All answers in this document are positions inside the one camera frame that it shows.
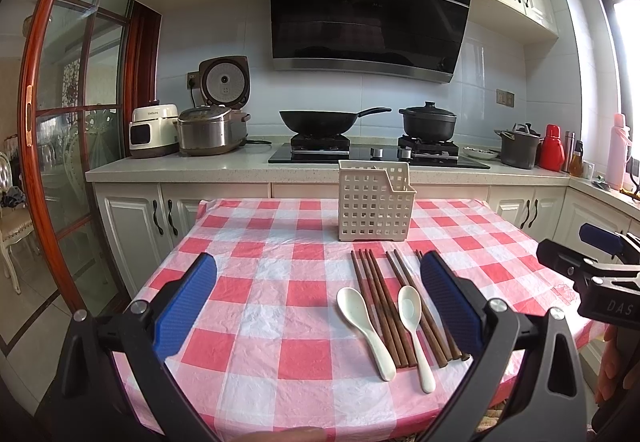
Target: spoon handle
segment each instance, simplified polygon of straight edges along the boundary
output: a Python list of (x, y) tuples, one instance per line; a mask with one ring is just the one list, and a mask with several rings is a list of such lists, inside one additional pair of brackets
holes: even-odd
[(373, 358), (376, 360), (378, 371), (380, 372), (382, 380), (392, 380), (394, 377), (396, 377), (396, 364), (391, 358), (389, 350), (386, 349), (386, 346), (384, 345), (378, 334), (376, 334), (373, 330), (361, 332), (365, 335), (367, 343), (369, 343), (369, 347), (373, 352)]
[(415, 330), (411, 332), (411, 339), (414, 342), (414, 351), (415, 358), (418, 361), (418, 374), (420, 375), (420, 386), (422, 387), (422, 391), (424, 393), (431, 393), (436, 389), (436, 380), (433, 377), (433, 372), (431, 372), (431, 367), (429, 366), (429, 361), (427, 361), (427, 357), (424, 355), (424, 351), (422, 350), (422, 346), (420, 345), (420, 340), (418, 339)]

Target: pot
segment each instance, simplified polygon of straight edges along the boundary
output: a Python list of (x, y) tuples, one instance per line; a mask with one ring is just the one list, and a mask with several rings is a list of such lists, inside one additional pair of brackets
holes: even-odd
[(351, 112), (320, 112), (314, 110), (287, 110), (280, 117), (289, 130), (306, 137), (333, 137), (348, 132), (358, 117), (390, 112), (391, 108), (369, 108), (352, 114)]
[(529, 125), (514, 125), (513, 130), (494, 130), (502, 139), (500, 160), (502, 164), (532, 169), (536, 163), (536, 152), (540, 136), (531, 133)]
[(399, 110), (404, 123), (404, 133), (424, 142), (445, 142), (453, 137), (456, 115), (437, 108), (435, 103), (426, 102), (423, 107), (409, 107)]
[(218, 155), (246, 142), (251, 115), (227, 107), (202, 106), (178, 117), (178, 144), (187, 155)]

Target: metal screw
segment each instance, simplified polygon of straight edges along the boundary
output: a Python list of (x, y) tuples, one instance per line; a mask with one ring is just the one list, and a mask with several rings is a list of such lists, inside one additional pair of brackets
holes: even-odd
[(143, 299), (139, 299), (131, 304), (129, 310), (132, 311), (133, 314), (143, 314), (146, 311), (146, 307), (148, 307), (148, 305), (149, 304), (146, 301), (144, 301)]
[(78, 323), (80, 323), (86, 319), (87, 315), (86, 310), (83, 308), (76, 310), (74, 312), (74, 321), (78, 321)]
[(564, 319), (564, 310), (558, 307), (551, 307), (549, 309), (549, 314), (553, 319), (557, 319), (558, 321), (562, 321)]
[(508, 308), (507, 304), (497, 297), (489, 300), (489, 307), (491, 307), (491, 310), (494, 312), (504, 312)]

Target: utensil holder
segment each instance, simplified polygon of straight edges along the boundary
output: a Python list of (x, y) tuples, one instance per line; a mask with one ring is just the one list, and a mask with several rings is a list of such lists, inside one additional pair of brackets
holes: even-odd
[(406, 162), (338, 161), (338, 238), (342, 242), (392, 240), (409, 233), (415, 190)]

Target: range hood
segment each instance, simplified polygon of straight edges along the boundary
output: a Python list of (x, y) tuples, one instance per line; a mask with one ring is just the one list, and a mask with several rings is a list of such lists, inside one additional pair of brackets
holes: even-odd
[(277, 70), (451, 81), (471, 0), (271, 0)]

